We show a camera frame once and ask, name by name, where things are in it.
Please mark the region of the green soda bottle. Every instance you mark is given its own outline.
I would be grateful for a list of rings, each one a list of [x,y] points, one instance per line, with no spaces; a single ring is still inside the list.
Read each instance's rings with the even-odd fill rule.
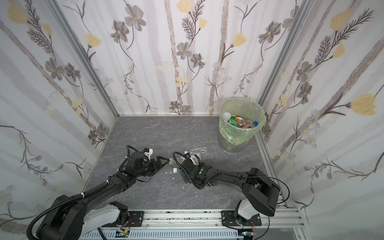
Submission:
[[[236,120],[236,116],[235,115],[231,115],[230,119],[228,120],[228,123],[231,126],[237,127],[238,121]]]

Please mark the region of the white bottle red cap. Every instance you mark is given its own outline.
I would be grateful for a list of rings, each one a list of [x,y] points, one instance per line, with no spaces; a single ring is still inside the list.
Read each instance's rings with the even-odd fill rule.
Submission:
[[[231,113],[229,113],[229,112],[224,112],[224,113],[222,114],[222,117],[223,117],[223,120],[224,120],[225,122],[227,122],[227,121],[229,121],[229,120],[231,119],[232,115],[231,115]]]

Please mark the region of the orange copper label bottle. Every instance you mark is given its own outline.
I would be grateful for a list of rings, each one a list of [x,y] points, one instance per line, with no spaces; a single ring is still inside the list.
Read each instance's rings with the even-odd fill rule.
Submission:
[[[243,128],[245,125],[244,119],[241,117],[236,117],[237,127]]]

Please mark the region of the crushed bottle blue cap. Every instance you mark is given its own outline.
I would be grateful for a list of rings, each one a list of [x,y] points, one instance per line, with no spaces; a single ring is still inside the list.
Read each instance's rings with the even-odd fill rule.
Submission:
[[[250,129],[250,128],[255,128],[258,126],[258,122],[257,121],[254,121],[254,122],[249,122],[249,123],[246,123],[244,128],[245,129]]]

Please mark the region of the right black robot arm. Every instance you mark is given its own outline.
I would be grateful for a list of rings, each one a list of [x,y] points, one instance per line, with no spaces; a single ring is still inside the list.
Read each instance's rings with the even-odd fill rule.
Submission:
[[[195,165],[190,158],[177,158],[176,163],[186,183],[197,189],[205,187],[228,187],[243,193],[246,197],[236,206],[234,217],[239,225],[245,225],[258,214],[273,217],[281,188],[269,176],[257,168],[247,172],[224,171],[199,163]]]

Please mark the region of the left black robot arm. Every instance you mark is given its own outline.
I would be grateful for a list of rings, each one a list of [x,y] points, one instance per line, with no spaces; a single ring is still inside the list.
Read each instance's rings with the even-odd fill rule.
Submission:
[[[27,228],[30,240],[77,240],[86,226],[86,215],[102,202],[133,186],[139,177],[152,177],[170,159],[151,159],[143,152],[127,153],[117,172],[102,184],[83,193],[57,198],[53,205],[35,217]]]

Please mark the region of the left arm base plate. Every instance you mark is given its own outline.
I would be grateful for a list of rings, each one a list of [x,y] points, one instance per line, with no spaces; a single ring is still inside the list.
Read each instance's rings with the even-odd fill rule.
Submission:
[[[118,215],[113,227],[141,227],[144,220],[143,211],[125,211]]]

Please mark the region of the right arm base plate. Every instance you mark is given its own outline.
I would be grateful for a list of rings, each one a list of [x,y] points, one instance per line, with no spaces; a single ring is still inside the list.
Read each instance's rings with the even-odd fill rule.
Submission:
[[[241,217],[235,213],[235,210],[221,211],[221,220],[224,227],[259,227],[262,225],[261,217],[259,214],[254,215],[249,220]]]

